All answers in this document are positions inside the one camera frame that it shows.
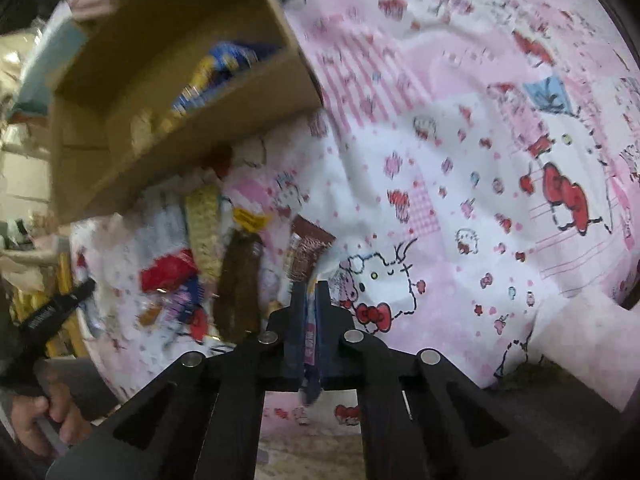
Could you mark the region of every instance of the brown snack wrapper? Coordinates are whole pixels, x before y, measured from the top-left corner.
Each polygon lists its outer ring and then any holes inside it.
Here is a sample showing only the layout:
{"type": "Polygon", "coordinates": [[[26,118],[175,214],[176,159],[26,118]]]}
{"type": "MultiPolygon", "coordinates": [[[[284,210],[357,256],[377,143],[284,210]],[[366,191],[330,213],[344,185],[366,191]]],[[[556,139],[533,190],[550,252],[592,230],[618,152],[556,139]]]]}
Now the brown snack wrapper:
{"type": "Polygon", "coordinates": [[[311,277],[318,258],[334,240],[335,236],[309,220],[300,215],[295,217],[278,290],[278,302],[282,306],[289,306],[293,283],[306,282],[311,277]]]}

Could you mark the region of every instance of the cardboard box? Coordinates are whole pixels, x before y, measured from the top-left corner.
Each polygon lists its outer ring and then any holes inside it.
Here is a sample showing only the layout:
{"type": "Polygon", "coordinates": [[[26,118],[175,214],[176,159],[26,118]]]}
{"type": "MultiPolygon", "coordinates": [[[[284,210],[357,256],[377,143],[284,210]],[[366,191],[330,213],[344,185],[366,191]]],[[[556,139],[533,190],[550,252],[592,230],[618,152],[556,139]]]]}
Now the cardboard box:
{"type": "Polygon", "coordinates": [[[217,144],[321,106],[277,0],[125,0],[60,80],[51,118],[52,198],[60,223],[123,212],[153,181],[217,144]],[[280,50],[227,82],[207,107],[135,154],[131,120],[163,115],[221,40],[280,50]]]}

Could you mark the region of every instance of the pink checkered pattern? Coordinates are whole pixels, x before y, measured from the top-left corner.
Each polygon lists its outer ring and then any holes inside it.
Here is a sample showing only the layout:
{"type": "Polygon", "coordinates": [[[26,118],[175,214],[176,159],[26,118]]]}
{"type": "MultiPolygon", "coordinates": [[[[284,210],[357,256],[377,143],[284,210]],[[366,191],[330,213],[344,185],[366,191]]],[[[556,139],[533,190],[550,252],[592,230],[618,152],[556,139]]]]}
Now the pink checkered pattern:
{"type": "Polygon", "coordinates": [[[407,225],[410,234],[420,237],[440,231],[438,216],[422,179],[414,181],[414,187],[409,191],[409,202],[407,225]]]}

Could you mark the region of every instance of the metal rivet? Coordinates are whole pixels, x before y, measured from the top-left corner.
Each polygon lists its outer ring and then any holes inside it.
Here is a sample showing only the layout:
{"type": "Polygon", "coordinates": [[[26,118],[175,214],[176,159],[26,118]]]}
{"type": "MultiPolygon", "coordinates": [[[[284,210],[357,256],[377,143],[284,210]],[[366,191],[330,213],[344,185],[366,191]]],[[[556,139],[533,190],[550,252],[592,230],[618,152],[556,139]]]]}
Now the metal rivet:
{"type": "Polygon", "coordinates": [[[347,330],[344,333],[344,340],[347,343],[359,343],[364,339],[364,334],[360,330],[347,330]]]}
{"type": "Polygon", "coordinates": [[[263,345],[270,345],[275,343],[278,340],[278,334],[272,332],[271,330],[267,330],[266,332],[262,332],[258,336],[258,341],[263,345]]]}
{"type": "Polygon", "coordinates": [[[436,365],[440,362],[440,352],[429,348],[420,354],[420,359],[426,365],[436,365]]]}
{"type": "Polygon", "coordinates": [[[204,355],[202,355],[200,352],[187,352],[180,358],[180,362],[182,363],[182,366],[186,366],[187,368],[194,368],[202,362],[203,358],[204,355]]]}

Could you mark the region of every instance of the person's hand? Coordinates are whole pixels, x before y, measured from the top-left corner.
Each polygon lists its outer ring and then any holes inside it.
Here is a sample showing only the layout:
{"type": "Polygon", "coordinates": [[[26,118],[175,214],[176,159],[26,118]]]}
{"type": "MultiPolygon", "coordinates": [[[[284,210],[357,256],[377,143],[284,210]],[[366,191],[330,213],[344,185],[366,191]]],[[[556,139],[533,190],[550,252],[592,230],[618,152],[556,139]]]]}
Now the person's hand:
{"type": "Polygon", "coordinates": [[[49,393],[50,400],[46,397],[15,396],[11,411],[11,422],[18,440],[43,457],[52,456],[53,450],[35,422],[38,417],[48,412],[53,420],[62,423],[60,440],[65,444],[79,443],[89,436],[92,429],[71,399],[66,384],[57,380],[50,382],[49,393]]]}

